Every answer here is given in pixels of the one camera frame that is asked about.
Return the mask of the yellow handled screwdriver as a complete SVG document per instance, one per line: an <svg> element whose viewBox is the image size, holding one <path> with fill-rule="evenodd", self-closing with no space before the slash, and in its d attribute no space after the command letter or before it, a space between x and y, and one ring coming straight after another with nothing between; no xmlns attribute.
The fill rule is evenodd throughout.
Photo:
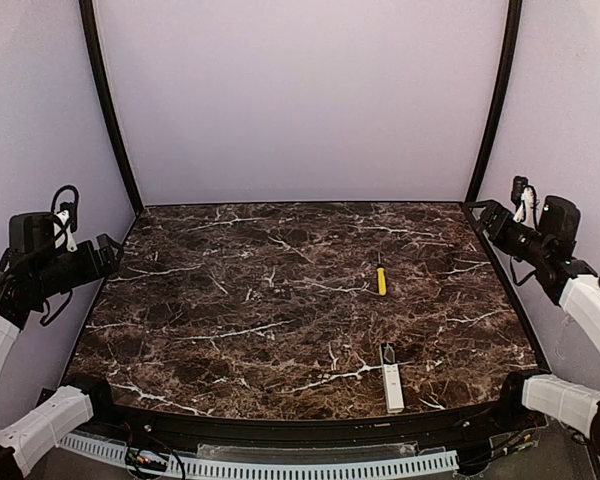
<svg viewBox="0 0 600 480"><path fill-rule="evenodd" d="M385 271L384 265L382 263L381 253L377 254L376 277L377 277L378 294L380 296L386 296L387 295L386 271Z"/></svg>

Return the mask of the white remote control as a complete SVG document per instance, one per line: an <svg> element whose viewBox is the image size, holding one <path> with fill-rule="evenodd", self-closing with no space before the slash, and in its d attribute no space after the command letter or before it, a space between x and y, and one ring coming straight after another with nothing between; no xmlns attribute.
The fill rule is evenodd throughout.
<svg viewBox="0 0 600 480"><path fill-rule="evenodd" d="M401 413L405 404L399 364L393 344L383 343L380 346L380 363L386 410L389 414Z"/></svg>

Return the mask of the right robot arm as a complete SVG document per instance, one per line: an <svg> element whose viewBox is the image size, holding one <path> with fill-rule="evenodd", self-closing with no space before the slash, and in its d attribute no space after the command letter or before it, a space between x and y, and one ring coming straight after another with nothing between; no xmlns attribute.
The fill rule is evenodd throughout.
<svg viewBox="0 0 600 480"><path fill-rule="evenodd" d="M486 234L504 254L525 261L551 302L584 331L600 354L600 274L574 257L580 211L571 201L546 197L539 224L515 220L496 200L464 206L474 230ZM499 400L501 418L509 423L530 411L548 415L580 432L600 456L600 391L550 373L509 374Z"/></svg>

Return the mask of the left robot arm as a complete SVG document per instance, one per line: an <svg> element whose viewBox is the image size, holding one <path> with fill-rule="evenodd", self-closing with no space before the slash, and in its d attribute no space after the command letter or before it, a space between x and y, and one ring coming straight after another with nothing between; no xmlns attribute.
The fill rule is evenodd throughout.
<svg viewBox="0 0 600 480"><path fill-rule="evenodd" d="M102 234L98 246L84 241L74 251L48 255L44 248L0 270L0 376L30 313L57 293L116 272L123 247ZM111 387L104 379L77 374L43 403L0 430L0 479L24 479L47 452L92 419L115 416Z"/></svg>

